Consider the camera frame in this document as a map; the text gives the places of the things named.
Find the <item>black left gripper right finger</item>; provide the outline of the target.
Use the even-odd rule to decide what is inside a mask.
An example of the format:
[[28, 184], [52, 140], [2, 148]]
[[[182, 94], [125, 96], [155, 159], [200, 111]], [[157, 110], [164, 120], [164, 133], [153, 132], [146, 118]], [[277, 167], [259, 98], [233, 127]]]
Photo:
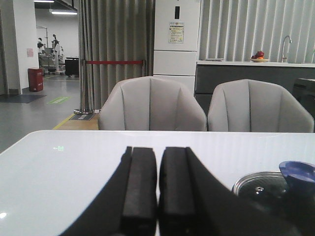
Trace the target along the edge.
[[299, 236], [221, 184], [189, 147], [164, 150], [159, 177], [162, 236]]

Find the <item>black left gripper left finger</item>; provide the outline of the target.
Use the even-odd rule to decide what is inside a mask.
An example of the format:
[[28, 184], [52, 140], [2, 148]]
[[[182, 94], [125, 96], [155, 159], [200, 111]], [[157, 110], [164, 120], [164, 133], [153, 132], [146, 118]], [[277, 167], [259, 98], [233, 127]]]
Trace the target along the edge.
[[63, 236], [153, 236], [156, 232], [156, 158], [127, 147], [100, 192]]

